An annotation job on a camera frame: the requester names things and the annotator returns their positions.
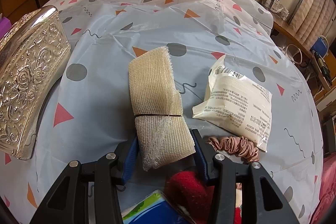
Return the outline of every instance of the white plastic bag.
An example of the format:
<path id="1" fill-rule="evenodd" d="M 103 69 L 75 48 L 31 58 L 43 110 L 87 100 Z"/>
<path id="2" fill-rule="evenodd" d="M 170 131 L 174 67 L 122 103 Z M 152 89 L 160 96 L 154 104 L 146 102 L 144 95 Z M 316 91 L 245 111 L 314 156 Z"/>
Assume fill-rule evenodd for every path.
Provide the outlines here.
<path id="1" fill-rule="evenodd" d="M 272 94 L 224 66 L 223 55 L 211 67 L 204 102 L 193 107 L 193 118 L 244 136 L 266 152 L 271 129 Z"/>

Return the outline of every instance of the purple object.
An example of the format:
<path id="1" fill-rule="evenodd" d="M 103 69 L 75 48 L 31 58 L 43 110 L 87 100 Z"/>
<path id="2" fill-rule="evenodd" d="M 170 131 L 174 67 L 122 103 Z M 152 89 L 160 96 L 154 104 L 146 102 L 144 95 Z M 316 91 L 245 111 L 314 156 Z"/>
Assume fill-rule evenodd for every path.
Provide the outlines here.
<path id="1" fill-rule="evenodd" d="M 6 34 L 6 32 L 9 31 L 11 26 L 12 24 L 8 18 L 3 17 L 2 19 L 0 19 L 0 39 Z"/>

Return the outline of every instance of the tablecloth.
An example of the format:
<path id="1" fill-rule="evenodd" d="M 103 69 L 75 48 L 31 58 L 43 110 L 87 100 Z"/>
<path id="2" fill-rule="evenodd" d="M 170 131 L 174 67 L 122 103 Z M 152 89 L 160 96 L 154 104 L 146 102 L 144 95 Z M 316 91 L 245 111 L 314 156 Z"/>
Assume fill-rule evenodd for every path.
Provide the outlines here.
<path id="1" fill-rule="evenodd" d="M 272 16 L 257 2 L 51 0 L 46 5 L 59 10 L 72 55 L 46 104 L 33 157 L 20 161 L 0 153 L 0 196 L 19 222 L 29 223 L 67 163 L 95 161 L 127 140 L 135 130 L 128 63 L 161 46 L 169 48 L 185 120 L 202 136 L 229 135 L 192 119 L 192 107 L 203 101 L 209 69 L 224 53 L 227 67 L 273 94 L 268 152 L 260 153 L 260 162 L 300 223 L 309 222 L 322 173 L 318 115 L 305 79 L 259 24 L 272 27 Z M 193 166 L 189 156 L 145 172 L 138 157 L 131 180 L 118 192 L 121 210 Z M 90 205 L 93 195 L 90 185 Z M 89 215 L 95 223 L 93 212 Z"/>

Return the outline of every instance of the pink scrunchie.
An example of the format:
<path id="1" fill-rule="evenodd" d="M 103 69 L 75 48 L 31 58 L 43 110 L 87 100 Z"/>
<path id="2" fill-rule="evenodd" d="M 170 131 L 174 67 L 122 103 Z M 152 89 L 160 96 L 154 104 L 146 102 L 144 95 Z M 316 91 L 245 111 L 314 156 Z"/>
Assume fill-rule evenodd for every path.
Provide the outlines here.
<path id="1" fill-rule="evenodd" d="M 259 149 L 245 137 L 209 137 L 208 143 L 217 150 L 243 157 L 247 162 L 259 161 Z"/>

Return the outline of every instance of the blue container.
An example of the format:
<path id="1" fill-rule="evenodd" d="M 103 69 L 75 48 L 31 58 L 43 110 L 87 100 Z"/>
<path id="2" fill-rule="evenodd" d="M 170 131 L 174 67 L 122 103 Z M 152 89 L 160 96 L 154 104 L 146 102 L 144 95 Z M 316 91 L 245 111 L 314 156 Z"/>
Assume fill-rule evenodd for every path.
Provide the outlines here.
<path id="1" fill-rule="evenodd" d="M 318 52 L 322 58 L 327 54 L 328 52 L 328 41 L 327 39 L 321 35 L 315 42 L 315 44 L 310 49 L 311 51 L 314 50 Z"/>

